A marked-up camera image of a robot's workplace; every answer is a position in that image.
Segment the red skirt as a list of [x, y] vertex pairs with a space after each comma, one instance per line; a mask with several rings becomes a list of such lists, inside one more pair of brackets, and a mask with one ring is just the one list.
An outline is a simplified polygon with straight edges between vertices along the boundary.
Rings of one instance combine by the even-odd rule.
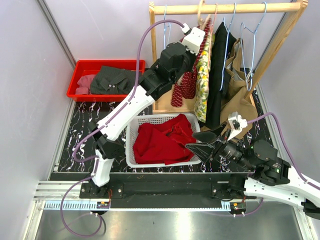
[[161, 124], [143, 123], [133, 144], [137, 164], [175, 164], [188, 162], [194, 154], [186, 144], [195, 143], [191, 123], [184, 114]]

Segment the light blue wire hanger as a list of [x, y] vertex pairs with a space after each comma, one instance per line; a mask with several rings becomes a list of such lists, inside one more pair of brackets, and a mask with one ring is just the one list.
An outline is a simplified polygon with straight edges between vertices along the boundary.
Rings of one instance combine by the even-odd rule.
[[171, 28], [172, 28], [172, 24], [170, 22], [163, 24], [163, 49], [165, 49], [169, 44]]

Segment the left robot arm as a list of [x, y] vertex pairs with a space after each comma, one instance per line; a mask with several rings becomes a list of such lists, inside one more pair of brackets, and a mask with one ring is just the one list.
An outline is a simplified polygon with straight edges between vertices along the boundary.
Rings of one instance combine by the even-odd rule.
[[170, 91], [185, 72], [192, 70], [199, 50], [199, 45], [191, 43], [170, 43], [140, 76], [136, 89], [92, 129], [96, 157], [90, 192], [95, 197], [103, 198], [108, 193], [111, 168], [122, 147], [120, 133], [143, 109]]

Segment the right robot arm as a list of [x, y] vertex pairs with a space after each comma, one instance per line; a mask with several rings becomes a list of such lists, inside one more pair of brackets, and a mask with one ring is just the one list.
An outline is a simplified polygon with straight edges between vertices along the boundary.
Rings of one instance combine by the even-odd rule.
[[320, 218], [319, 189], [304, 181], [292, 164], [278, 156], [276, 148], [263, 139], [244, 147], [239, 139], [229, 138], [231, 130], [221, 130], [196, 132], [192, 136], [197, 141], [185, 146], [203, 163], [223, 157], [244, 173], [231, 174], [222, 192], [213, 194], [214, 198], [268, 198], [301, 209], [310, 218]]

